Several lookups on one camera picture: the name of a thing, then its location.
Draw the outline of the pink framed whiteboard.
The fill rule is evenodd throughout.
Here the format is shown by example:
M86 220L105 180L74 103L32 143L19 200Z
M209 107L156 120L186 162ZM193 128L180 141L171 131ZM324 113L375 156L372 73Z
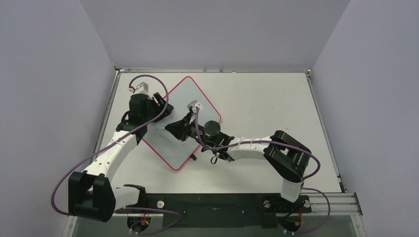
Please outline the pink framed whiteboard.
M193 105L200 107L199 125L221 122L221 114L191 76L182 79L168 94L174 107L170 115L147 126L143 141L172 169L179 170L198 149Z

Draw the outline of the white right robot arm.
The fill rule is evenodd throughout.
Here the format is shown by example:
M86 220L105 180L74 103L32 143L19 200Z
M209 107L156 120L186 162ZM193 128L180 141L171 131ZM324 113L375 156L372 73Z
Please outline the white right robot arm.
M221 132L220 124L214 120L204 125L196 122L195 114L188 113L183 119L164 128L179 141L194 139L202 145L202 152L211 151L216 160L266 160L283 179L279 206L291 211L298 205L306 179L305 170L312 157L307 147L282 130L265 138L246 139Z

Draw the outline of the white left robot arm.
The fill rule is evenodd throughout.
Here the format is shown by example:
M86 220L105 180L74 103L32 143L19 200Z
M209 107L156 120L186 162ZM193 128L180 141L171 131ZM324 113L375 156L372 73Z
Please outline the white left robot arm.
M145 188L125 184L113 187L111 181L127 155L141 142L150 122L158 122L173 110L159 93L134 94L129 110L107 145L83 171L74 171L68 179L68 212L72 216L107 222L116 210L129 206L134 212L147 207Z

